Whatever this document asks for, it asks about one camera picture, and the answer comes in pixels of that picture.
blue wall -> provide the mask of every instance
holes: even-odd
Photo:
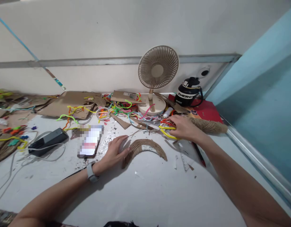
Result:
[[[291,9],[207,100],[291,182]]]

glue stick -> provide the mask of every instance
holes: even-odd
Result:
[[[171,112],[173,111],[173,108],[172,107],[169,107],[166,111],[165,111],[165,113],[164,113],[164,115],[162,116],[163,118],[168,118],[168,116],[171,114]]]

smartwatch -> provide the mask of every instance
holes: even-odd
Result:
[[[96,177],[94,172],[93,172],[93,168],[92,165],[95,163],[95,161],[92,161],[91,163],[89,163],[86,166],[86,170],[88,172],[88,180],[90,180],[90,182],[95,183],[96,181],[98,181],[99,177]]]

desk fan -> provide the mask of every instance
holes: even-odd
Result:
[[[153,96],[154,89],[166,86],[175,77],[179,67],[179,58],[173,48],[169,46],[156,46],[150,49],[141,58],[138,67],[138,76],[141,83],[149,88],[148,95],[142,95],[141,100],[146,104],[138,105],[142,114],[154,116],[164,111],[165,101]]]

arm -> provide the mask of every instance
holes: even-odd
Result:
[[[241,212],[247,226],[291,226],[291,219],[274,198],[226,154],[208,135],[178,115],[168,118],[177,129],[171,135],[193,141],[207,154],[224,190]]]
[[[127,138],[128,136],[119,136],[108,144],[106,155],[92,166],[96,176],[125,158],[130,148],[125,149],[120,154],[118,151],[121,143]],[[10,227],[45,226],[46,222],[54,219],[67,200],[87,183],[88,174],[87,170],[84,169],[53,185],[26,205],[14,218]]]

